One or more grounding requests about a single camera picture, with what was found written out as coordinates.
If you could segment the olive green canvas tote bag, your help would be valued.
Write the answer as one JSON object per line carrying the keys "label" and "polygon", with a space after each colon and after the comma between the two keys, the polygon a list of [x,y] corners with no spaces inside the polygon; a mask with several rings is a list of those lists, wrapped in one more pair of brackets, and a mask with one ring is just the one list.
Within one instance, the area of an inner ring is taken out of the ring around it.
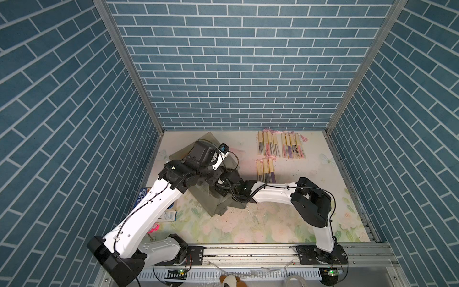
{"label": "olive green canvas tote bag", "polygon": [[[221,145],[221,141],[217,140],[211,132],[208,132],[201,136],[199,139],[205,139],[217,146]],[[179,151],[169,155],[169,161],[171,160],[182,160],[194,146],[194,143],[189,144],[188,146],[180,149]],[[225,166],[227,168],[236,167],[237,160],[233,158],[228,158],[224,160]],[[220,195],[217,191],[210,188],[210,185],[204,180],[198,181],[197,185],[190,187],[188,190],[196,198],[199,204],[202,205],[204,210],[210,215],[220,215],[222,216],[226,213],[228,208],[237,208],[245,209],[247,203],[239,203],[231,197],[231,193],[228,193],[226,196]]]}

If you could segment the second-row bamboo folding fan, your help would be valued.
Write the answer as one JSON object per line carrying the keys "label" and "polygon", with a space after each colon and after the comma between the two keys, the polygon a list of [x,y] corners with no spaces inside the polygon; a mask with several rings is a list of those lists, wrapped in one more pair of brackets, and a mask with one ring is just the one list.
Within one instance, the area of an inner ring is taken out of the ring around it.
{"label": "second-row bamboo folding fan", "polygon": [[271,183],[269,160],[265,158],[262,160],[262,163],[263,163],[264,182],[269,184]]}

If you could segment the black patterned bamboo folding fan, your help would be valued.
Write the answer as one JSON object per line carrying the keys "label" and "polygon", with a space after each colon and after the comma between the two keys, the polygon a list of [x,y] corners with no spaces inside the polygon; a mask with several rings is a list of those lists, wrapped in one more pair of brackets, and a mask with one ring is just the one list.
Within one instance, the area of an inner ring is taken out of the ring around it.
{"label": "black patterned bamboo folding fan", "polygon": [[258,155],[264,155],[264,135],[262,131],[258,132],[257,143],[258,143]]}

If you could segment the brown folding fan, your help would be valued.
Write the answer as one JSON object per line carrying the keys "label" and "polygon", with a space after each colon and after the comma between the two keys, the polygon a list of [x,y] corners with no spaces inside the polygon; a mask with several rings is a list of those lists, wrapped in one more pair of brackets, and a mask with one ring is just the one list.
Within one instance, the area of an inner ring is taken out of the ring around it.
{"label": "brown folding fan", "polygon": [[269,155],[275,155],[273,135],[270,131],[267,132],[267,138],[269,145]]}

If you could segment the pink folding fan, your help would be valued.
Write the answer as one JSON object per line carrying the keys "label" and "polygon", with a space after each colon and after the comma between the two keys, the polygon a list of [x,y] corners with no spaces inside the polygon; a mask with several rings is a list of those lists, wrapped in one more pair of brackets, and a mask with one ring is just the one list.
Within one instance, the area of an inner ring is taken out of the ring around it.
{"label": "pink folding fan", "polygon": [[270,150],[270,143],[269,143],[269,135],[267,131],[262,132],[262,137],[263,137],[263,147],[264,147],[264,155],[269,156],[271,154]]}

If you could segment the purple folding fan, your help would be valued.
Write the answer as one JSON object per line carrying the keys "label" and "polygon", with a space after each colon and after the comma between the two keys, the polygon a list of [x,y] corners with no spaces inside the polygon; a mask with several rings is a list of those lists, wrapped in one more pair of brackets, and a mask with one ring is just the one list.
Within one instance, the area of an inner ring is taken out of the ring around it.
{"label": "purple folding fan", "polygon": [[293,159],[293,152],[292,152],[292,146],[290,142],[290,134],[286,133],[285,134],[286,138],[286,148],[287,148],[287,153],[288,153],[288,159]]}

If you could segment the white red-flecked fan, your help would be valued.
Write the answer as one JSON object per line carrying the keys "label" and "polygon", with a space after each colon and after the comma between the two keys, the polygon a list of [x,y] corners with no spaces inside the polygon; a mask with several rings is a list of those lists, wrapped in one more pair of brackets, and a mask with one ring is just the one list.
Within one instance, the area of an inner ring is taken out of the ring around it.
{"label": "white red-flecked fan", "polygon": [[298,152],[298,146],[297,146],[297,143],[296,143],[296,137],[295,137],[294,133],[290,134],[290,145],[292,147],[292,152],[293,152],[294,159],[299,159],[300,158],[300,154]]}

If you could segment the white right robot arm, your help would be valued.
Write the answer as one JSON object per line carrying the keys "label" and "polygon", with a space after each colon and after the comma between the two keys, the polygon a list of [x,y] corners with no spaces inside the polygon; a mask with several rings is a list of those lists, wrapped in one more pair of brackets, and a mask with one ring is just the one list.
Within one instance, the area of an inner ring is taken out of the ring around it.
{"label": "white right robot arm", "polygon": [[282,203],[293,206],[301,218],[313,227],[316,248],[332,253],[335,239],[332,232],[333,198],[305,177],[287,184],[243,180],[237,171],[225,172],[213,188],[221,194],[229,193],[239,203]]}

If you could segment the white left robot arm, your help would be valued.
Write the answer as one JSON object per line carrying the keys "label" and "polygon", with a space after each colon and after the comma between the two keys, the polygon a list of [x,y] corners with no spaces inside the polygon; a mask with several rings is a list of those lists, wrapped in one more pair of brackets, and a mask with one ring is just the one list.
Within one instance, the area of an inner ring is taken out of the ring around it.
{"label": "white left robot arm", "polygon": [[147,265],[180,264],[186,260],[188,245],[176,234],[146,245],[142,239],[190,187],[214,176],[229,151],[224,143],[216,147],[203,139],[195,142],[182,160],[164,165],[152,188],[118,226],[88,242],[88,249],[118,286],[126,287],[135,281]]}

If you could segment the blue illustrated book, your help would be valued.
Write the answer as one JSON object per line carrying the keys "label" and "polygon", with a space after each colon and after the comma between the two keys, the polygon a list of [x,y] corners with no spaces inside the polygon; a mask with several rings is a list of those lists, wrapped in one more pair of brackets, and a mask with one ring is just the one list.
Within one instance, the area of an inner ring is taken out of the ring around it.
{"label": "blue illustrated book", "polygon": [[145,198],[145,196],[148,194],[150,187],[143,187],[140,189],[140,191],[137,194],[136,200],[133,205],[133,209],[137,207],[138,204],[141,203],[141,201]]}

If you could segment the white blue small box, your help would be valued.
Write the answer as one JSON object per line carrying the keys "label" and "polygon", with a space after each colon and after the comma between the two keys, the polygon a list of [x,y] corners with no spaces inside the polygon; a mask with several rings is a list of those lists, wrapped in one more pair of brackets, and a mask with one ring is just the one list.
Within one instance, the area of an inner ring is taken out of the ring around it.
{"label": "white blue small box", "polygon": [[157,220],[158,222],[175,222],[176,221],[176,211],[167,210],[165,211]]}

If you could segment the brown plush toy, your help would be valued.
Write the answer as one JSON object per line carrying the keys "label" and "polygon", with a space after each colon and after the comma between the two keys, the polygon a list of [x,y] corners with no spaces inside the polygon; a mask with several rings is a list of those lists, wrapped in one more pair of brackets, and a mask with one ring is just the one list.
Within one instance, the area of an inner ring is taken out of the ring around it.
{"label": "brown plush toy", "polygon": [[219,277],[221,287],[247,287],[247,284],[234,275],[221,275]]}

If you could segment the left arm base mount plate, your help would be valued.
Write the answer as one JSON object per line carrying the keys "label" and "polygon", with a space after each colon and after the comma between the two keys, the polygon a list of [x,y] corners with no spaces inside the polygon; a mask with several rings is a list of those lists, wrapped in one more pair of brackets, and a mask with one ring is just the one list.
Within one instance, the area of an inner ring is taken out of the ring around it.
{"label": "left arm base mount plate", "polygon": [[163,261],[157,265],[202,265],[204,257],[204,246],[188,246],[186,249],[181,248],[177,256],[170,261]]}

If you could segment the pink keychain toy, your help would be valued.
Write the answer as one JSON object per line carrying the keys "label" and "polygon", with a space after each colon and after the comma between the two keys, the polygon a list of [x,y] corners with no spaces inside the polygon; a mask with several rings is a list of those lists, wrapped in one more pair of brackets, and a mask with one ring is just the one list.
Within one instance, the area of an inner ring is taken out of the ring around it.
{"label": "pink keychain toy", "polygon": [[151,233],[153,233],[153,232],[156,232],[156,231],[159,230],[159,229],[160,229],[160,224],[155,223],[155,224],[153,225],[153,227],[148,231],[148,234],[151,234]]}

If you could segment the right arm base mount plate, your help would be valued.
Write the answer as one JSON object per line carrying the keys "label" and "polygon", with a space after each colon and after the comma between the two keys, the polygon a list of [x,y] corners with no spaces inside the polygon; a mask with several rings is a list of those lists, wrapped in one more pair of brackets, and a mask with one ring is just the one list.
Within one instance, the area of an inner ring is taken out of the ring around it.
{"label": "right arm base mount plate", "polygon": [[344,248],[339,244],[334,246],[332,252],[322,251],[315,245],[300,245],[295,250],[301,265],[346,265],[349,263]]}

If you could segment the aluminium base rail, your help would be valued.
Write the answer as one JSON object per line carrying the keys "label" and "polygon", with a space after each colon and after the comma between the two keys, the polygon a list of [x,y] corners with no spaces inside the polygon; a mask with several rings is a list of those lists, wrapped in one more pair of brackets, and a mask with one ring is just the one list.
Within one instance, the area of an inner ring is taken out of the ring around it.
{"label": "aluminium base rail", "polygon": [[[343,243],[340,244],[347,254],[346,265],[301,265],[295,250],[300,245],[312,243],[278,243],[278,244],[210,244],[204,246],[202,265],[187,265],[184,280],[187,282],[209,281],[216,273],[252,270],[248,278],[273,278],[274,273],[288,274],[293,269],[300,273],[308,271],[311,276],[323,279],[326,283],[338,284],[349,277],[375,282],[377,278],[389,281],[393,287],[409,285],[392,249],[386,243]],[[141,275],[152,273],[153,265],[143,268],[133,282],[140,280]],[[95,286],[115,287],[117,284],[104,270],[99,273]]]}

